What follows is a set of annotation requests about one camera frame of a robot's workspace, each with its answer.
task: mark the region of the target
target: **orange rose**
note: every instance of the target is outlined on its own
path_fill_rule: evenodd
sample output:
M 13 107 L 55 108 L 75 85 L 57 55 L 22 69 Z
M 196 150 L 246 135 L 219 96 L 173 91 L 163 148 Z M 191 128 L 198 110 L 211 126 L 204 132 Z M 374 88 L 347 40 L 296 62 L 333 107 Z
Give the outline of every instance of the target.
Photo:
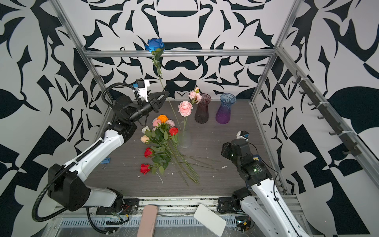
M 159 119 L 160 121 L 162 121 L 162 123 L 165 123 L 165 122 L 168 120 L 168 118 L 167 118 L 166 115 L 160 115 L 160 116 L 158 116 L 158 119 Z

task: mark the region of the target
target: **peach rose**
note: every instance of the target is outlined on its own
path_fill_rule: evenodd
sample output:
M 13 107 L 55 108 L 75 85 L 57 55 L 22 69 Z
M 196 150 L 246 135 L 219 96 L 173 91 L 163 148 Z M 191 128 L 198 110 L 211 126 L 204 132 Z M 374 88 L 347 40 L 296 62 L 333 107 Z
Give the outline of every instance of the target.
M 146 135 L 143 135 L 143 136 L 141 137 L 141 142 L 143 142 L 143 143 L 148 143 L 149 140 L 150 140 L 150 138 L 149 138 L 148 136 L 146 136 Z
M 159 124 L 161 124 L 161 123 L 162 123 L 162 121 L 160 121 L 158 118 L 156 118 L 153 120 L 153 127 L 158 127 Z
M 190 99 L 194 99 L 195 97 L 196 97 L 196 92 L 194 92 L 194 91 L 190 91 L 190 93 L 189 93 L 189 98 Z
M 179 113 L 183 117 L 187 117 L 191 114 L 191 110 L 193 109 L 192 104 L 189 101 L 183 101 L 179 104 Z

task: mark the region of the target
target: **artificial flower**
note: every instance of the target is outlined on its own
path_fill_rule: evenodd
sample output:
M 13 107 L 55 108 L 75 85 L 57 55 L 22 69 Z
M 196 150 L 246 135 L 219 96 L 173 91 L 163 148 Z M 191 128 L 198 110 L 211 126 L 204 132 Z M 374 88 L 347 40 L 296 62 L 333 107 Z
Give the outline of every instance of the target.
M 151 157 L 153 155 L 154 155 L 153 150 L 150 147 L 146 148 L 145 157 L 148 158 L 148 157 Z
M 202 96 L 200 95 L 200 93 L 197 93 L 196 95 L 196 104 L 198 104 L 202 99 Z
M 179 130 L 176 127 L 172 127 L 172 128 L 170 128 L 169 132 L 170 132 L 171 136 L 174 136 L 175 134 L 177 134 L 179 132 Z
M 144 127 L 144 128 L 142 129 L 142 133 L 145 134 L 146 130 L 149 130 L 149 131 L 150 131 L 149 126 Z
M 143 136 L 141 137 L 141 142 L 143 142 L 143 143 L 148 143 L 149 140 L 150 140 L 150 138 L 149 138 L 148 136 L 146 136 L 146 135 L 143 135 Z
M 197 94 L 197 93 L 196 93 L 195 91 L 190 91 L 190 92 L 189 92 L 189 98 L 190 98 L 190 99 L 195 99 L 195 98 L 196 98 L 196 94 Z
M 168 120 L 166 115 L 159 115 L 157 119 L 162 121 L 162 123 L 165 123 Z
M 170 125 L 171 127 L 175 127 L 175 123 L 174 123 L 174 121 L 172 121 L 171 119 L 167 120 L 167 121 L 165 122 L 165 124 L 168 124 L 168 125 Z
M 162 123 L 162 121 L 160 121 L 158 118 L 156 118 L 153 120 L 153 127 L 158 127 L 159 124 L 161 124 L 161 123 Z
M 147 45 L 145 45 L 145 49 L 149 52 L 156 51 L 157 49 L 163 49 L 164 43 L 161 38 L 152 38 L 147 40 Z
M 141 170 L 140 170 L 140 172 L 143 173 L 143 175 L 145 175 L 147 172 L 150 171 L 149 166 L 150 165 L 141 164 Z
M 187 117 L 191 114 L 191 110 L 193 109 L 192 104 L 189 101 L 183 101 L 179 104 L 179 113 L 183 117 Z

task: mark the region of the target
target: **white rose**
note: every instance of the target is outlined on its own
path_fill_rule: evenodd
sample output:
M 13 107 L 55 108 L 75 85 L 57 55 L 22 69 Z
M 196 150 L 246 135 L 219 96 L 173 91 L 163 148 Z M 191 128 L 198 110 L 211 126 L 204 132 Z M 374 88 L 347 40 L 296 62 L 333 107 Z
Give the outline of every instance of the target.
M 149 126 L 144 127 L 144 128 L 142 129 L 142 133 L 145 134 L 146 130 L 149 130 L 149 131 L 150 131 Z

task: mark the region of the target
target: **pink rose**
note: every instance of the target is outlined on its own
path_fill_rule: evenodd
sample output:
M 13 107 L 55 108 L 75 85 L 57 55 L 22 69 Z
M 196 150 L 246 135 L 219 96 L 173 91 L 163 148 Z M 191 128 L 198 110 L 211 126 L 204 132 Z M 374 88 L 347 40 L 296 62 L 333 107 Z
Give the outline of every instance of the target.
M 191 114 L 191 110 L 193 109 L 192 104 L 189 101 L 183 101 L 178 107 L 179 113 L 183 117 L 189 116 Z
M 201 101 L 201 98 L 202 98 L 202 96 L 200 95 L 200 93 L 197 93 L 197 95 L 196 95 L 196 104 L 198 104 L 200 101 Z
M 190 99 L 194 99 L 195 97 L 196 97 L 196 92 L 195 91 L 191 91 L 190 93 L 189 93 L 189 98 Z
M 161 123 L 162 123 L 162 121 L 160 121 L 158 118 L 156 118 L 153 120 L 153 127 L 158 127 L 159 124 L 161 124 Z
M 171 119 L 167 120 L 167 121 L 165 122 L 165 124 L 168 124 L 168 125 L 170 125 L 171 127 L 175 127 L 175 123 L 174 123 L 174 121 L 172 121 Z

